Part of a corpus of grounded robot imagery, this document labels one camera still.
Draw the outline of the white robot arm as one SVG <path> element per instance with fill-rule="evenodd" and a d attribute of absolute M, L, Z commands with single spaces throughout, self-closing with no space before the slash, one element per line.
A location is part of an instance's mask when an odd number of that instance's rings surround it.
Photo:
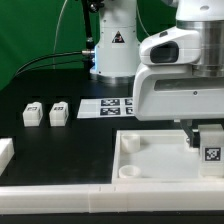
<path fill-rule="evenodd" d="M 177 9 L 174 27 L 144 39 L 133 85 L 133 114 L 178 119 L 194 147 L 193 119 L 224 117 L 224 0 L 164 0 Z"/>

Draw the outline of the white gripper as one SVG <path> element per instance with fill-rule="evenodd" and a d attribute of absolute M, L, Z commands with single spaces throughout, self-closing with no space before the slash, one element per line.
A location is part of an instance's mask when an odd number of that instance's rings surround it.
<path fill-rule="evenodd" d="M 140 64 L 133 86 L 133 112 L 141 121 L 181 120 L 192 148 L 200 133 L 191 120 L 224 118 L 224 78 L 196 77 L 189 65 Z"/>

